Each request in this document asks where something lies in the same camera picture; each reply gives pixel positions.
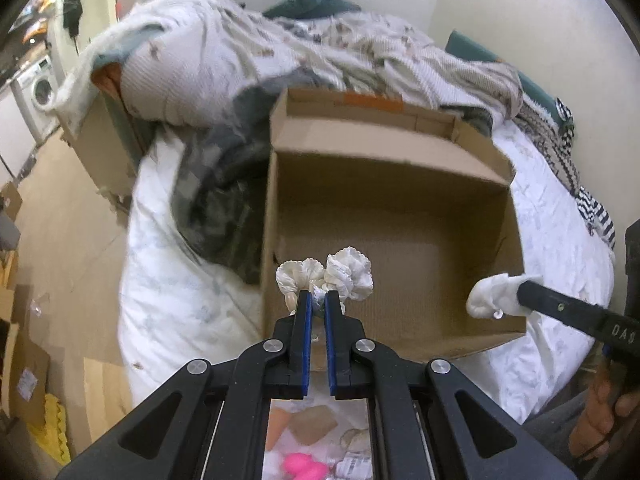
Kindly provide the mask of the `person's right hand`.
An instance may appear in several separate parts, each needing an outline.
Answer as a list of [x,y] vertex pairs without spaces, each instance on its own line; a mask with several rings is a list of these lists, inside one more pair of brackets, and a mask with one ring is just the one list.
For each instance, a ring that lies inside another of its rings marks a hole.
[[608,398],[612,388],[608,362],[603,361],[587,391],[585,408],[568,439],[568,450],[574,458],[592,460],[605,456],[611,446],[608,434],[615,419],[629,417],[639,405],[639,390],[636,389],[623,394],[611,408]]

